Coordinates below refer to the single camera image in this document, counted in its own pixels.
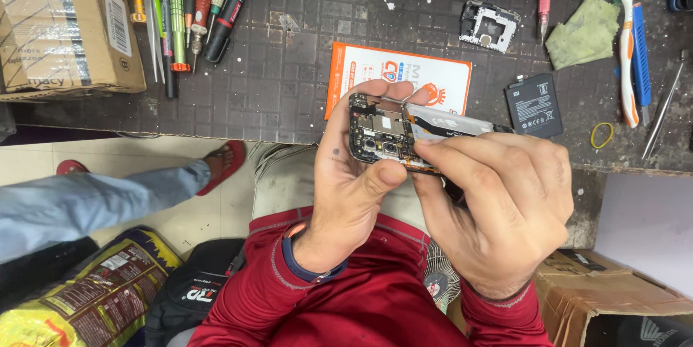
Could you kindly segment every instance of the black bag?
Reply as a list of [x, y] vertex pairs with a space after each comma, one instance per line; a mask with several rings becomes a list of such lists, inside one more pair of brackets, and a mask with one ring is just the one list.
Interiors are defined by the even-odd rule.
[[99, 246], [87, 236], [0, 264], [0, 313], [41, 293], [97, 250]]
[[195, 247], [174, 270], [147, 312], [147, 347], [166, 347], [177, 334], [201, 325], [229, 276], [245, 263], [245, 239], [219, 239]]

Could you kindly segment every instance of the cleaning cloth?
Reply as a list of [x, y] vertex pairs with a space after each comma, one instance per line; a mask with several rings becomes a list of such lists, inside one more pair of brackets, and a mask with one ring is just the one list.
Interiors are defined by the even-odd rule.
[[605, 0], [584, 0], [564, 25], [559, 23], [546, 41], [555, 70], [613, 56], [621, 8]]

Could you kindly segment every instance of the red screwdriver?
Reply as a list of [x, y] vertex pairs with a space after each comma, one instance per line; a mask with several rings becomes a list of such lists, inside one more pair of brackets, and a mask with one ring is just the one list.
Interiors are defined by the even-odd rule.
[[195, 16], [191, 28], [195, 35], [191, 44], [191, 50], [193, 51], [193, 55], [195, 55], [193, 59], [193, 74], [197, 66], [197, 56], [202, 53], [202, 37], [207, 33], [207, 14], [209, 13], [209, 7], [211, 5], [212, 0], [195, 0]]

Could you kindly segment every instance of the workbench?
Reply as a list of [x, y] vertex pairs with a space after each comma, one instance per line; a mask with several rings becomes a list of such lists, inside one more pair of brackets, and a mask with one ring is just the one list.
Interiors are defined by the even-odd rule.
[[[179, 74], [180, 98], [167, 100], [154, 83], [143, 25], [138, 44], [148, 90], [138, 95], [92, 97], [77, 102], [19, 104], [19, 124], [125, 132], [160, 133], [219, 139], [314, 143], [322, 137], [332, 42], [462, 59], [473, 64], [466, 115], [511, 125], [504, 89], [518, 75], [551, 73], [536, 33], [538, 0], [492, 0], [519, 13], [508, 52], [502, 54], [458, 39], [459, 18], [467, 0], [247, 0], [219, 64], [201, 59], [195, 75]], [[687, 14], [672, 14], [666, 0], [642, 2], [649, 46], [653, 103], [668, 90], [680, 50], [693, 43]], [[582, 0], [551, 0], [550, 27], [565, 23]], [[288, 14], [300, 32], [285, 32]], [[616, 42], [615, 53], [618, 53]], [[553, 72], [564, 132], [552, 141], [570, 151], [575, 169], [576, 214], [567, 246], [594, 246], [607, 172], [689, 175], [693, 86], [684, 67], [661, 136], [650, 161], [641, 161], [646, 131], [623, 120], [618, 58]], [[598, 122], [614, 124], [613, 139], [596, 150], [590, 132]]]

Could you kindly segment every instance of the black battery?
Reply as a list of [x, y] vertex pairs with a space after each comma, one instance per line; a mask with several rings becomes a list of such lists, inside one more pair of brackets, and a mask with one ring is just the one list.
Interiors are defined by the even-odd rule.
[[505, 96], [519, 134], [548, 139], [563, 133], [554, 77], [542, 74], [510, 85]]

